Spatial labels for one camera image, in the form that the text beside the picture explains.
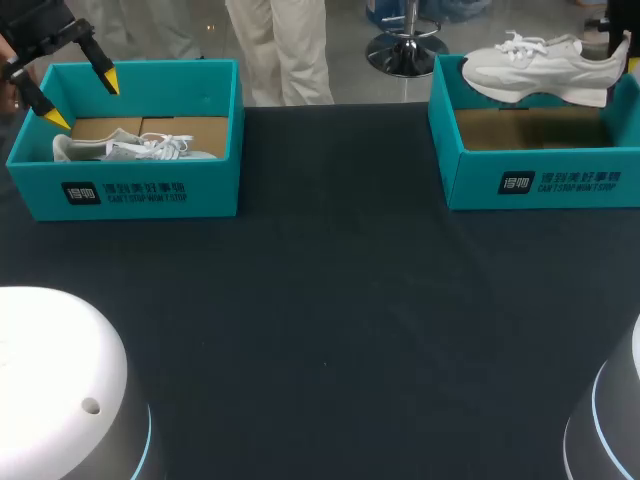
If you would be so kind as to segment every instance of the black tablecloth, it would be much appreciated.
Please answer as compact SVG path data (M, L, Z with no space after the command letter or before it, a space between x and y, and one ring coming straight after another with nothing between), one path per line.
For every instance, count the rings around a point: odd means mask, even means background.
M234 219L37 224L0 173L0 284L106 315L171 478L564 478L640 212L450 212L425 105L248 109L245 138Z

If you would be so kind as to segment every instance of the shoelace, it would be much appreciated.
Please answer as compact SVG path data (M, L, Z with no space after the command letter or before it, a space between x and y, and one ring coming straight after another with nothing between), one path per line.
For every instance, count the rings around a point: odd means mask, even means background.
M145 133L140 136L143 140L149 137L160 137L159 140L143 141L143 145L149 150L136 155L136 158L153 158L155 160L175 160L189 150L189 143L193 140L191 135L165 135L163 133Z
M538 37L523 37L516 33L515 30L507 30L507 34L513 35L512 40L507 40L502 45L496 45L496 49L502 53L509 54L509 60L512 62L517 58L522 60L524 56L531 58L534 52L547 54L547 49L544 44L546 43L543 38Z

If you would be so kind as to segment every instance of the white sneaker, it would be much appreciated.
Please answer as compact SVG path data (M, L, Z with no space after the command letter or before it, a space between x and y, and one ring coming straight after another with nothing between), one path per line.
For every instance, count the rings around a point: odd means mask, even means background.
M201 160L215 156L189 149L190 135L164 135L145 133L138 137L121 128L102 140L73 140L66 135L53 139L54 162L87 160L135 161L135 160Z
M624 72L630 43L625 32L608 57L607 44L585 43L573 35L545 41L507 33L513 40L471 52L462 66L462 76L474 90L505 103L550 93L569 103L605 107L607 89Z

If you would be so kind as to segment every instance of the person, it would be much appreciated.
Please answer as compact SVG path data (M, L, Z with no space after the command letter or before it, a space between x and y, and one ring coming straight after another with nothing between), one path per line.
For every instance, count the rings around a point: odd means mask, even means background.
M324 0L226 0L258 106L333 103Z
M107 55L114 60L139 60L144 58L127 25L125 6L127 0L86 0L87 17L96 27L95 38ZM190 20L184 0L147 0L151 18L158 33L166 43L172 58L195 59L202 52L190 32ZM138 25L139 20L130 20Z
M15 55L16 52L13 51L9 42L0 35L0 66L4 65L10 58L15 57ZM33 81L38 84L35 67L30 65L26 70ZM18 108L18 90L11 83L0 80L0 113L14 113Z

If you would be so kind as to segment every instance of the teal shoe box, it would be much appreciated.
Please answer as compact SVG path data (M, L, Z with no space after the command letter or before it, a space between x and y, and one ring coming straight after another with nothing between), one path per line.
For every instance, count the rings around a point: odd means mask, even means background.
M437 58L429 104L451 209L640 206L640 88L633 76L622 77L601 110L550 95L504 109L465 83L462 60ZM535 148L491 148L511 143Z
M244 132L237 62L120 62L116 70L118 96L109 95L88 63L51 65L41 88L71 126L82 118L226 117L224 158L54 163L53 138L68 132L30 111L7 167L33 217L61 221L234 216Z

